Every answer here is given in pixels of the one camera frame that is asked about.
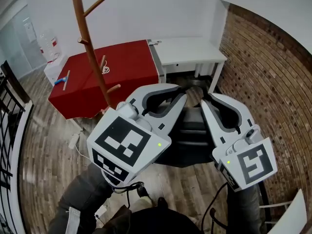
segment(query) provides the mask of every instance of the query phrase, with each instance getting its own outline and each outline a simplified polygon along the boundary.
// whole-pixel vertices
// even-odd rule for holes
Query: person
[[[112,187],[100,168],[90,164],[68,186],[58,203],[48,234],[200,234],[185,215],[168,209],[164,198],[157,207],[145,190],[137,190],[140,199],[128,209],[122,206],[102,228],[96,229],[95,212],[112,195]],[[228,187],[227,233],[260,234],[258,194],[255,186],[234,193]]]

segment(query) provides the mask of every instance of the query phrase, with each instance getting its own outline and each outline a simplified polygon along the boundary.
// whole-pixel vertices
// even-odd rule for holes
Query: table
[[[204,68],[203,64],[218,63],[209,88],[209,93],[213,93],[227,58],[212,46],[208,39],[202,37],[153,39],[150,44],[153,43],[156,43],[154,48],[163,68],[164,80],[166,80],[168,65],[195,64],[195,77],[198,77]]]
[[[107,88],[121,87],[110,94],[113,103],[124,101],[136,88],[158,83],[158,71],[147,40],[117,44],[95,50],[98,62],[106,55],[110,72],[104,74]],[[66,90],[63,83],[54,86],[49,101],[66,118],[92,118],[107,107],[90,67],[86,53],[69,57],[58,79],[68,70]]]

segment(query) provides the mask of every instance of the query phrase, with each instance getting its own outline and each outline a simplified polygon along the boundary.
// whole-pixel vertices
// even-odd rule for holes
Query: wooden coat rack
[[[118,85],[116,85],[110,89],[107,89],[106,84],[105,84],[105,80],[102,76],[102,69],[103,69],[104,64],[105,64],[106,56],[102,57],[101,64],[99,65],[98,61],[97,61],[96,54],[94,52],[92,42],[91,42],[89,29],[88,29],[88,25],[87,25],[87,21],[86,21],[86,17],[96,7],[98,7],[102,2],[104,2],[104,0],[97,0],[93,5],[91,5],[91,7],[89,9],[84,11],[82,0],[73,0],[75,14],[76,14],[76,18],[77,18],[77,23],[78,23],[79,30],[81,33],[81,38],[78,38],[78,42],[83,44],[85,49],[86,49],[89,62],[90,62],[91,67],[93,69],[93,73],[97,78],[97,82],[99,84],[99,87],[100,87],[100,89],[104,95],[104,98],[105,98],[108,106],[115,107],[115,105],[112,105],[112,101],[110,100],[108,94],[113,92],[114,90],[118,89],[120,87],[120,84],[118,84]]]

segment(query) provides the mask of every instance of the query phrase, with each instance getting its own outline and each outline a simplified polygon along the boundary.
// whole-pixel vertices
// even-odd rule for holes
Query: brick wall
[[[220,48],[228,57],[221,92],[245,103],[273,143],[278,172],[265,181],[270,203],[292,200],[301,188],[311,226],[311,54],[273,23],[236,5],[229,8]]]

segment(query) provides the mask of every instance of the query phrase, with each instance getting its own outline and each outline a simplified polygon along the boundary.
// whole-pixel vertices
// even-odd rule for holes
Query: railing
[[[0,77],[0,233],[25,234],[19,174],[20,154],[27,121],[33,107],[9,64]]]

